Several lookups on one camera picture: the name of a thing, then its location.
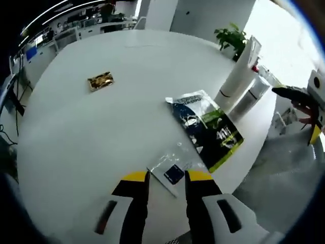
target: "white round table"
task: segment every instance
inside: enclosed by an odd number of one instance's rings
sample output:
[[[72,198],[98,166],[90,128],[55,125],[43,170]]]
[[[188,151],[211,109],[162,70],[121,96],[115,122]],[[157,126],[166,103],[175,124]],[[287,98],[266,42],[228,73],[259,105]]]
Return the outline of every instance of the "white round table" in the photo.
[[[71,229],[83,209],[120,179],[178,142],[200,162],[165,97],[205,90],[215,97],[234,63],[214,43],[171,32],[128,30],[67,46],[32,93],[20,127],[18,176],[27,211],[45,235]],[[112,86],[91,93],[87,78],[111,71]],[[266,138],[276,96],[268,91],[236,124],[243,144],[213,177],[232,193]],[[189,230],[184,193],[153,176],[143,243]]]

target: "green and black package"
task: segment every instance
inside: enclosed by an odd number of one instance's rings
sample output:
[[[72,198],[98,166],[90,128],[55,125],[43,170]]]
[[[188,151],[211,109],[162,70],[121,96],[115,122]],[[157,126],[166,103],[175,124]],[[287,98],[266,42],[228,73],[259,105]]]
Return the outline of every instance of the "green and black package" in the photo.
[[[200,90],[166,98],[210,173],[220,167],[244,139],[219,106]]]

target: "silver canister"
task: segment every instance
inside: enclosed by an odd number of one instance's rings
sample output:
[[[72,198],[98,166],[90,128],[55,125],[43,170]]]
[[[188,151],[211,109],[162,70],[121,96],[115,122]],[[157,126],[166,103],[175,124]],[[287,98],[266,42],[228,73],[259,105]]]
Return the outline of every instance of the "silver canister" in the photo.
[[[269,87],[266,79],[257,76],[253,86],[229,113],[229,118],[233,122],[239,121],[258,102]]]

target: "white cylinder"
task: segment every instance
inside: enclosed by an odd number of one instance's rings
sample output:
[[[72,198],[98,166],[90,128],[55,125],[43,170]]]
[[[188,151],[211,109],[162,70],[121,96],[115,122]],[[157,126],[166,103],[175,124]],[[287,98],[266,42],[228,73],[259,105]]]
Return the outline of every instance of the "white cylinder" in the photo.
[[[257,76],[252,67],[257,61],[260,49],[261,44],[252,36],[214,99],[224,112],[227,113],[232,108]]]
[[[258,102],[269,87],[264,78],[257,76],[253,86],[229,113],[230,120],[232,122],[239,121]]]

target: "white cabinet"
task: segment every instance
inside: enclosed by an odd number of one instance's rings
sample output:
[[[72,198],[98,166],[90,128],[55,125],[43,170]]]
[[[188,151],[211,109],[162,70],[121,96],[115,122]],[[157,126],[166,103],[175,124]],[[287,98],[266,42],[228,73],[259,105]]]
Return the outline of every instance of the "white cabinet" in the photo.
[[[31,82],[31,86],[34,88],[41,78],[42,74],[55,58],[55,46],[47,45],[37,50],[37,54],[29,61],[24,56],[24,69],[27,79]]]
[[[101,33],[101,28],[98,25],[94,25],[92,27],[80,29],[79,33],[80,33],[80,39],[85,39],[87,37],[99,35]]]

